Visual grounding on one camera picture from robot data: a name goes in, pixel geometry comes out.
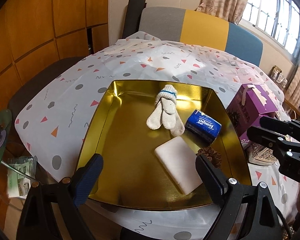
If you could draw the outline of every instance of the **window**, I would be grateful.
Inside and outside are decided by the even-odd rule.
[[[300,11],[292,0],[248,0],[242,19],[271,36],[293,57],[300,49]]]

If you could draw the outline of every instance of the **white knit glove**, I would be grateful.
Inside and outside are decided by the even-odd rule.
[[[156,108],[147,119],[147,126],[156,130],[163,124],[172,136],[180,136],[185,127],[177,112],[177,90],[172,85],[165,85],[155,98]]]

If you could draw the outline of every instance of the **purple box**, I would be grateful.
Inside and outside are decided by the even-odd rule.
[[[262,116],[274,117],[277,110],[262,87],[252,84],[243,84],[227,107],[230,120],[243,142],[249,140],[246,131],[250,126],[260,126]]]

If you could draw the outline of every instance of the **patterned tablecloth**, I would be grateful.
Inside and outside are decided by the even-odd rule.
[[[18,115],[15,127],[22,142],[56,180],[73,175],[83,139],[103,94],[113,80],[122,79],[210,87],[225,107],[242,83],[260,84],[281,117],[288,120],[281,106],[282,91],[257,66],[223,51],[161,41],[138,32],[75,64],[39,92]],[[279,174],[276,165],[249,164],[249,169],[253,184],[265,181],[275,204],[285,217],[291,217],[298,184]]]

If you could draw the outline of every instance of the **gold metal tray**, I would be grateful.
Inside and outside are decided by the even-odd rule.
[[[181,210],[211,203],[204,184],[183,195],[166,172],[154,149],[172,139],[163,127],[151,130],[146,120],[154,110],[154,99],[167,84],[178,91],[177,110],[183,123],[197,108],[221,123],[212,147],[222,155],[221,169],[250,185],[251,179],[237,133],[216,93],[195,85],[148,81],[118,80],[111,83],[90,123],[77,168],[94,153],[103,156],[104,167],[89,198],[139,210]],[[197,137],[182,135],[196,153],[205,147]]]

